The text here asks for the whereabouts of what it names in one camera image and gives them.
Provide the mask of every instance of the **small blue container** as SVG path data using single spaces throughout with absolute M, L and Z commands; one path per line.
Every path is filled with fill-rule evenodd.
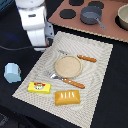
M 9 83 L 21 81 L 21 70 L 17 64 L 8 63 L 5 66 L 4 77 Z

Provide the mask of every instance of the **yellow package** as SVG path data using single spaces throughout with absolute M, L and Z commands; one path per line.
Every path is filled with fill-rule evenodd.
M 55 92 L 55 105 L 79 104 L 79 90 Z
M 36 92 L 36 93 L 50 93 L 51 84 L 49 83 L 34 83 L 30 82 L 28 91 L 29 92 Z

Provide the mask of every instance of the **metal fork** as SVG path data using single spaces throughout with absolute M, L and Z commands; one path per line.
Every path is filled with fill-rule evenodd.
M 76 87 L 81 88 L 81 89 L 85 88 L 85 86 L 83 84 L 77 83 L 77 82 L 69 80 L 67 78 L 62 78 L 60 76 L 57 76 L 55 73 L 52 74 L 52 73 L 50 73 L 48 71 L 45 71 L 44 75 L 47 76 L 47 77 L 50 77 L 52 79 L 62 80 L 65 83 L 71 84 L 71 85 L 76 86 Z

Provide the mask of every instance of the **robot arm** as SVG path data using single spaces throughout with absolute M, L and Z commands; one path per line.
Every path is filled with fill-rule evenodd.
M 46 46 L 46 38 L 54 38 L 53 26 L 47 22 L 44 0 L 15 0 L 23 29 L 33 46 Z

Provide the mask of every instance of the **wooden knife handle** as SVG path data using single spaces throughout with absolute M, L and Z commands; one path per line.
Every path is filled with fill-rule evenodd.
M 67 79 L 67 78 L 64 78 L 63 81 L 64 81 L 65 83 L 74 85 L 74 86 L 76 86 L 76 87 L 78 87 L 78 88 L 81 88 L 81 89 L 85 88 L 85 86 L 84 86 L 83 84 L 77 83 L 77 82 L 72 81 L 72 80 L 69 80 L 69 79 Z
M 77 55 L 78 58 L 83 59 L 83 60 L 87 60 L 87 61 L 91 61 L 91 62 L 96 62 L 97 60 L 94 58 L 90 58 L 90 57 L 86 57 L 86 56 L 82 56 L 82 55 Z

